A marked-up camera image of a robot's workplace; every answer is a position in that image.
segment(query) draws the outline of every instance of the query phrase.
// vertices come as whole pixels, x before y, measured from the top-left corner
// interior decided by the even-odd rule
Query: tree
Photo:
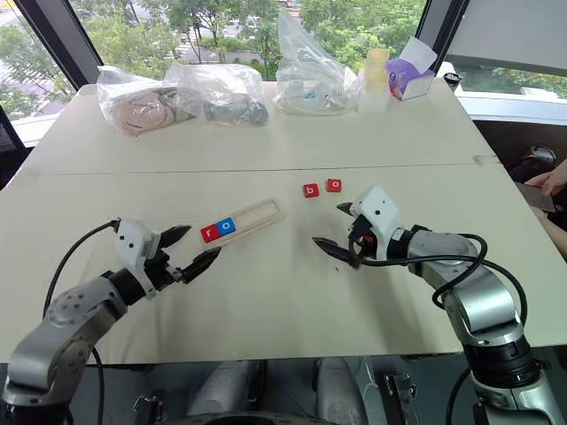
[[[184,34],[198,62],[202,63],[200,46],[202,37],[198,16],[200,0],[141,0],[141,2],[150,12],[153,22],[161,23],[166,17],[171,28]]]
[[[163,78],[181,43],[181,37],[163,22],[129,24],[115,14],[83,24],[106,64],[149,78]]]
[[[74,95],[73,87],[31,28],[25,25],[25,29],[0,27],[0,59],[10,69],[10,77],[35,85],[49,100],[69,100]]]
[[[72,0],[71,3],[81,20],[107,19],[110,16],[120,14],[124,21],[129,24],[140,22],[132,0]]]
[[[504,77],[518,87],[533,87],[553,91],[559,97],[567,98],[567,78],[544,73],[530,73],[517,69],[496,68],[493,75]]]
[[[6,84],[0,84],[0,101],[2,101],[2,109],[10,120],[28,117],[39,109],[38,95],[26,94]]]
[[[334,58],[355,72],[369,49],[398,57],[416,32],[424,0],[304,0],[302,24]]]
[[[358,16],[353,0],[305,0],[301,5],[301,23],[307,31],[317,33],[323,22],[336,29],[356,27]]]
[[[141,0],[154,21],[161,21],[165,15],[172,28],[184,33],[191,48],[201,62],[200,28],[208,29],[213,36],[214,50],[221,62],[225,61],[226,45],[222,42],[222,29],[236,16],[237,0]]]
[[[243,0],[240,4],[239,22],[241,36],[251,38],[252,48],[260,52],[264,62],[264,78],[274,80],[280,48],[277,38],[277,0]]]

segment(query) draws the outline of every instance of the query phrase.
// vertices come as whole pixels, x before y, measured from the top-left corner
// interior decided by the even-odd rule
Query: person's hand
[[[567,184],[567,160],[559,164],[555,170],[536,175],[525,184],[541,188],[541,192],[544,196],[556,195],[561,192]]]
[[[541,211],[540,208],[536,208],[535,206],[533,206],[532,211],[539,221],[544,221],[548,219],[548,214],[546,212]]]

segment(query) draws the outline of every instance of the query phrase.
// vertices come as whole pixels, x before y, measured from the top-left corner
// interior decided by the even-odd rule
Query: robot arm
[[[355,217],[350,249],[340,248],[328,239],[314,240],[326,253],[355,268],[361,264],[408,265],[411,273],[438,290],[465,273],[478,255],[474,244],[464,236],[433,233],[419,226],[404,229],[396,204],[379,187],[338,208]],[[358,253],[353,250],[355,244],[361,247]],[[407,261],[427,256],[447,259]],[[514,300],[500,279],[481,265],[443,292],[441,300],[470,365],[479,400],[475,409],[479,423],[506,423],[501,418],[511,414],[514,423],[522,423],[517,422],[515,414],[521,412],[520,419],[529,417],[527,423],[564,424],[547,378],[524,337]]]
[[[18,344],[8,366],[2,423],[66,421],[93,347],[128,306],[155,297],[173,282],[189,283],[219,255],[217,248],[200,254],[185,269],[171,267],[162,248],[189,229],[176,227],[158,234],[142,223],[121,221],[115,250],[125,267],[63,292],[43,322]]]

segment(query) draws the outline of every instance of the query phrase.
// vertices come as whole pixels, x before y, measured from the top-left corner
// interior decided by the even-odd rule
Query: chair
[[[0,106],[0,189],[16,174],[27,154],[26,146]]]

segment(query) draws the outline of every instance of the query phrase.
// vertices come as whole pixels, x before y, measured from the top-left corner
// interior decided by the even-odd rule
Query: plastic bag
[[[283,57],[276,73],[276,104],[287,113],[306,115],[338,115],[353,108],[361,89],[354,72],[283,9],[277,25]]]
[[[268,121],[262,77],[249,66],[173,64],[165,81],[177,85],[177,106],[190,114],[230,126],[260,126]],[[190,96],[194,90],[198,102]]]
[[[180,91],[175,85],[140,77],[115,66],[99,66],[98,104],[105,119],[125,135],[139,135],[193,118],[178,107]],[[198,93],[183,92],[189,99]]]

